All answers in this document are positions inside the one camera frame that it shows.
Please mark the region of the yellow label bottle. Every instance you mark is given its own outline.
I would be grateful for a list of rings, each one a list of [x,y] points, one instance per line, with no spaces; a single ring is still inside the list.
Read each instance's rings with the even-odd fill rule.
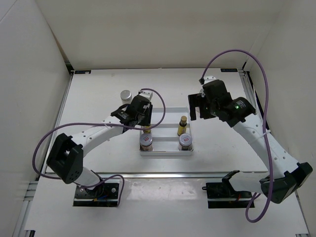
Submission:
[[[150,134],[151,133],[150,127],[149,126],[143,126],[143,133]]]
[[[186,133],[187,130],[187,117],[181,116],[180,122],[178,125],[177,135],[181,136],[182,134]]]

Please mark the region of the short red-logo jar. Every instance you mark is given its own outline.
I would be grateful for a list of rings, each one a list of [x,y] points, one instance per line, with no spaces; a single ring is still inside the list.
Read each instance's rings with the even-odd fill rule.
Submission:
[[[153,151],[153,137],[150,133],[143,133],[139,139],[141,151]]]
[[[193,139],[188,133],[183,133],[179,137],[178,150],[191,151],[193,149]]]

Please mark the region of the tall white spice jar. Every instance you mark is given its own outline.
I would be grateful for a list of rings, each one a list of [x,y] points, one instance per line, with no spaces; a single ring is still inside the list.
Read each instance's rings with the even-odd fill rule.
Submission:
[[[203,89],[201,89],[199,93],[200,93],[200,96],[201,96],[202,98],[205,97],[205,93],[204,93]]]
[[[133,99],[132,93],[129,90],[123,90],[120,93],[120,98],[121,98],[122,104],[130,104]]]

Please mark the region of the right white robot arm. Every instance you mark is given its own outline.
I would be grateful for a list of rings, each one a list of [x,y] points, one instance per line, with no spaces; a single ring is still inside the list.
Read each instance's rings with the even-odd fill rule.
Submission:
[[[216,79],[202,86],[197,94],[188,95],[191,120],[196,108],[201,119],[218,118],[237,132],[258,155],[268,172],[262,174],[235,170],[222,178],[222,193],[234,197],[238,192],[264,194],[273,203],[281,203],[303,185],[313,169],[300,163],[268,131],[263,131],[256,109],[244,97],[232,99],[223,81]]]

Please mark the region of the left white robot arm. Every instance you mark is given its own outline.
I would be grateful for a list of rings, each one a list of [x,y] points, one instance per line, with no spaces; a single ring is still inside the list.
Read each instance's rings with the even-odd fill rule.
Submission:
[[[83,158],[111,138],[139,126],[150,125],[153,94],[140,91],[130,104],[120,106],[98,126],[74,135],[59,134],[47,159],[47,165],[65,184],[75,183],[86,188],[93,198],[102,195],[104,186],[91,170],[83,166]]]

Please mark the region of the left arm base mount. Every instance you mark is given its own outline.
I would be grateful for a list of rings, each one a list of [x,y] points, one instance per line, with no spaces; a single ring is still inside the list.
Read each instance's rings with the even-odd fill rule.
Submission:
[[[106,181],[100,187],[92,190],[76,187],[73,206],[74,207],[118,207],[119,205],[118,179]]]

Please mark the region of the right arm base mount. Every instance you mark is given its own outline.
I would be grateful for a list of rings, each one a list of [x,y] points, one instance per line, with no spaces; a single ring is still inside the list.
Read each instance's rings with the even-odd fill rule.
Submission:
[[[238,170],[231,171],[225,175],[221,182],[208,182],[202,187],[206,191],[208,209],[232,209],[247,208],[252,193],[249,191],[235,191],[229,180]]]

